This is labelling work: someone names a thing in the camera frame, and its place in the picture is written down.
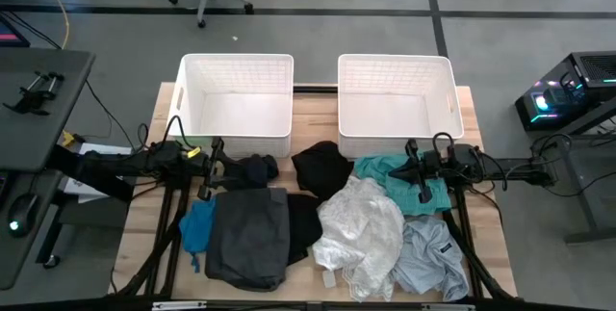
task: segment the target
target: yellow cable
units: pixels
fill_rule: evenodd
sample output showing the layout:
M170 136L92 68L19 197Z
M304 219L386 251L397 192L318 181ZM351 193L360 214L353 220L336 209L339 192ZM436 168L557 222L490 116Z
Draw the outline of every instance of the yellow cable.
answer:
M62 14L64 15L64 26L66 27L66 32L64 33L64 41L62 42L62 49L66 48L66 43L68 42L68 34L70 33L70 24L68 23L68 15L66 14L66 10L64 9L64 5L61 0L56 0L60 9L62 10Z

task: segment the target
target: white plastic basket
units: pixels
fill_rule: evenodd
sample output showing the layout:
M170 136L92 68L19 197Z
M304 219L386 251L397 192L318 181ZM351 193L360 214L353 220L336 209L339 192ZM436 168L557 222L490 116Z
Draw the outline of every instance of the white plastic basket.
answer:
M338 59L339 149L343 156L404 153L409 138L421 149L464 126L451 63L435 56L342 55Z
M182 58L170 119L182 118L190 144L223 137L232 157L286 157L291 150L294 60L290 55L189 54ZM169 134L178 142L180 127Z

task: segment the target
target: black fabric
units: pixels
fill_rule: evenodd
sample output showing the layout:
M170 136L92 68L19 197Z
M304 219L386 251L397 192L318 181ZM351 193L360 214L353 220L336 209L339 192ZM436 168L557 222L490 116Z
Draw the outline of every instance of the black fabric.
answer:
M308 257L308 247L323 234L317 208L321 201L306 194L289 194L291 246L289 265Z
M289 260L287 191L243 190L216 197L205 274L248 291L275 290L285 280Z
M236 163L222 162L222 164L223 175L235 178L222 183L222 187L227 191L265 188L268 186L268 181L278 176L278 165L270 155L261 157L253 154Z
M353 163L338 152L333 142L320 142L291 158L297 170L297 184L321 201L329 199L347 183Z

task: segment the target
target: chair wheel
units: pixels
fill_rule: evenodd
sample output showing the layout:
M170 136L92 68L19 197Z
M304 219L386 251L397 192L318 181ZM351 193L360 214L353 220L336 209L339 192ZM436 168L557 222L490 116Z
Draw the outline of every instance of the chair wheel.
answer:
M250 3L244 5L244 10L246 11L246 14L254 14L254 9Z
M46 263L43 263L42 267L46 270L53 269L56 268L61 261L62 259L60 257L52 254L49 256L49 260Z

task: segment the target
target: computer mouse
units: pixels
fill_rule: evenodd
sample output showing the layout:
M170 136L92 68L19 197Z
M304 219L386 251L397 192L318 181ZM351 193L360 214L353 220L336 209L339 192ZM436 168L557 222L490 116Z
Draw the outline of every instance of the computer mouse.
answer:
M36 220L37 209L39 207L39 196L33 193L18 196L11 207L7 216L9 233L14 238L26 236Z

